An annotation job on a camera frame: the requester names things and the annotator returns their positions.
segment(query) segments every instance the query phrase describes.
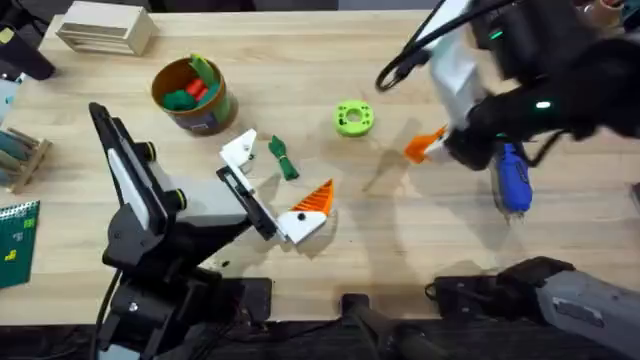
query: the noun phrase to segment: green gear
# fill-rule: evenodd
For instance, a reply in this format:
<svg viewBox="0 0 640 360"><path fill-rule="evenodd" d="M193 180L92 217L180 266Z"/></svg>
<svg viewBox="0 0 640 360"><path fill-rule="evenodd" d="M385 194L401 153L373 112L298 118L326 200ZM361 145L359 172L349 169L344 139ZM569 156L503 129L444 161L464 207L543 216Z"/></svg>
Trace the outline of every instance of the green gear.
<svg viewBox="0 0 640 360"><path fill-rule="evenodd" d="M356 116L358 120L349 120L349 115ZM343 101L338 104L333 113L333 125L340 135L349 137L363 136L373 127L373 110L364 101Z"/></svg>

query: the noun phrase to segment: red toy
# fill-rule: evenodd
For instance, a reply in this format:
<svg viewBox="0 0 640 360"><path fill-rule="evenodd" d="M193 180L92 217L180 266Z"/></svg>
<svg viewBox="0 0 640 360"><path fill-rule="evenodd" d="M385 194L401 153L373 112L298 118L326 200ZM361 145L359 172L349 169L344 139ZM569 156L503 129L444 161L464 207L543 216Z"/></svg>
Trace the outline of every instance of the red toy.
<svg viewBox="0 0 640 360"><path fill-rule="evenodd" d="M193 96L197 100L197 96L202 92L203 89L205 89L206 93L204 82L200 78L197 78L190 82L185 90L189 93L189 95Z"/></svg>
<svg viewBox="0 0 640 360"><path fill-rule="evenodd" d="M199 92L199 93L198 93L198 95L196 96L196 101L200 101L200 100L202 100L202 98L203 98L205 95L207 95L207 91L209 91L209 89L207 89L206 87L205 87L205 88L202 88L202 90L200 90L200 92Z"/></svg>

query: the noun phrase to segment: orange object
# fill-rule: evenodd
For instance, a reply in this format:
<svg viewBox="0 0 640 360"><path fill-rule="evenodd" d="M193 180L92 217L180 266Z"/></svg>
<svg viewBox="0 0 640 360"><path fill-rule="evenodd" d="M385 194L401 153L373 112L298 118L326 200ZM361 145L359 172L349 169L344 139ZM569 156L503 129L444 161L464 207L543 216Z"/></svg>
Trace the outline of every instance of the orange object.
<svg viewBox="0 0 640 360"><path fill-rule="evenodd" d="M291 208L292 211L321 211L329 216L333 201L333 179L317 188L306 198Z"/></svg>
<svg viewBox="0 0 640 360"><path fill-rule="evenodd" d="M416 164L420 164L428 156L424 154L424 151L433 144L438 138L444 135L446 126L441 127L432 135L419 135L413 138L409 145L404 149L404 155Z"/></svg>
<svg viewBox="0 0 640 360"><path fill-rule="evenodd" d="M202 88L204 88L204 81L202 81L202 79L200 78L197 78L190 82L185 90L189 93L189 95L196 97L198 94L200 94Z"/></svg>
<svg viewBox="0 0 640 360"><path fill-rule="evenodd" d="M198 95L196 95L196 101L200 101L202 100L202 98L207 95L207 91L209 91L209 89L207 89L206 87L202 88L202 90L200 90L200 92L198 93Z"/></svg>

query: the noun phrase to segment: blue glue gun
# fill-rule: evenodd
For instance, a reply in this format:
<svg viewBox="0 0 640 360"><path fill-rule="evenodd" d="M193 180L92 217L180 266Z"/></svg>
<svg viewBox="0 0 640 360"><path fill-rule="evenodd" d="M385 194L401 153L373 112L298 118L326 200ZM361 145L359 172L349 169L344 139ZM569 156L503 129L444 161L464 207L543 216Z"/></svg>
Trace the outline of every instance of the blue glue gun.
<svg viewBox="0 0 640 360"><path fill-rule="evenodd" d="M529 167L516 154L513 144L503 144L496 167L504 210L509 213L524 214L531 208L533 192L529 183Z"/></svg>

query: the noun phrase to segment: wooden box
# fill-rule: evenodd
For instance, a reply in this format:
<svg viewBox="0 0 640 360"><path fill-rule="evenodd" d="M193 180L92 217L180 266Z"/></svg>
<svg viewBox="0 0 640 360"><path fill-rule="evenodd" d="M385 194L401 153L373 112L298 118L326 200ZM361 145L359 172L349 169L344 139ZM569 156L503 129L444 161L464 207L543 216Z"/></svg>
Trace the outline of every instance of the wooden box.
<svg viewBox="0 0 640 360"><path fill-rule="evenodd" d="M74 51L140 56L156 30L141 6L74 1L56 34Z"/></svg>

